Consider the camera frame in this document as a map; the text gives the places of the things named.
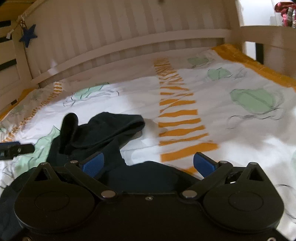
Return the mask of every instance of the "yellow wooden ceiling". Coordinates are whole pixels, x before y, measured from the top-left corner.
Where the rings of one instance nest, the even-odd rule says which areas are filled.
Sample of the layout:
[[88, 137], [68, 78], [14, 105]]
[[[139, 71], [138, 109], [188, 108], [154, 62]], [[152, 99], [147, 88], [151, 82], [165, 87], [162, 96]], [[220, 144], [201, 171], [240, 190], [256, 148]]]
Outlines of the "yellow wooden ceiling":
[[7, 0], [0, 6], [0, 22], [16, 20], [36, 0]]

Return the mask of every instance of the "mattress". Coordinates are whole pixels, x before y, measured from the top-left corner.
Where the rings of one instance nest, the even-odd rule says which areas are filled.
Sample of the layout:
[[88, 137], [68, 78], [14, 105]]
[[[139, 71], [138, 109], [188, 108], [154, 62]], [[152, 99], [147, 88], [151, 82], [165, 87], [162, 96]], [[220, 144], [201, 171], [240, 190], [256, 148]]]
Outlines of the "mattress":
[[55, 82], [2, 116], [0, 141], [33, 143], [36, 150], [0, 162], [0, 193], [46, 160], [67, 113], [75, 113], [79, 125], [101, 112], [140, 114], [145, 128], [121, 149], [128, 165], [152, 160], [201, 177], [192, 162], [197, 151], [234, 166], [258, 162], [285, 204], [278, 230], [295, 239], [295, 91], [293, 79], [227, 44]]

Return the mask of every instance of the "bed frame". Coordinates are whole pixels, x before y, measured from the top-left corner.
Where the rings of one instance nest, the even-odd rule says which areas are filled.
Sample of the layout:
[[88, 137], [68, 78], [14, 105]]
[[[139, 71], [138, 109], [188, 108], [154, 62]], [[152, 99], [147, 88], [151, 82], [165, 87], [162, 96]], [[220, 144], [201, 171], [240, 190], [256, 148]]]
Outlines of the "bed frame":
[[[37, 0], [23, 17], [28, 26], [36, 24], [38, 38], [24, 48], [18, 26], [12, 40], [0, 43], [0, 111], [37, 84], [89, 79], [120, 66], [223, 43], [240, 49], [245, 41], [260, 43], [265, 65], [296, 76], [290, 54], [296, 53], [296, 30], [240, 27], [235, 0]], [[0, 39], [16, 25], [0, 28]]]

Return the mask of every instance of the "black garment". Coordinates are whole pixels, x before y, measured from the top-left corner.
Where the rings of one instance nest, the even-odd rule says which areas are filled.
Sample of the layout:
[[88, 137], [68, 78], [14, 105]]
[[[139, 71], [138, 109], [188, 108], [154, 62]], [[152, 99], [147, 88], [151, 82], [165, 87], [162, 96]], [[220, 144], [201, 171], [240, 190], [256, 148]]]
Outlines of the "black garment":
[[[97, 151], [104, 154], [104, 166], [95, 179], [120, 193], [182, 192], [198, 179], [153, 161], [127, 166], [119, 146], [144, 127], [139, 115], [101, 113], [88, 124], [77, 126], [75, 114], [68, 114], [62, 123], [60, 136], [52, 142], [47, 161], [51, 166], [64, 166], [70, 160], [81, 162]], [[21, 227], [13, 211], [18, 193], [35, 168], [20, 175], [6, 187], [0, 197], [0, 238], [9, 240]]]

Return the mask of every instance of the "hanging star ornament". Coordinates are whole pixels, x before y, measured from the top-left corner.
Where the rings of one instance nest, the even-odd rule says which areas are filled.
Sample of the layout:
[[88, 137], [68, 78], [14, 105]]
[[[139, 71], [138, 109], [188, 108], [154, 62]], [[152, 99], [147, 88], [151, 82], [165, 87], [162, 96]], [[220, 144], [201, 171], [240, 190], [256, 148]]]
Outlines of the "hanging star ornament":
[[24, 35], [21, 37], [20, 42], [24, 42], [26, 48], [29, 47], [31, 39], [37, 38], [37, 36], [34, 34], [35, 27], [36, 24], [32, 25], [29, 29], [27, 29], [26, 27], [22, 28]]

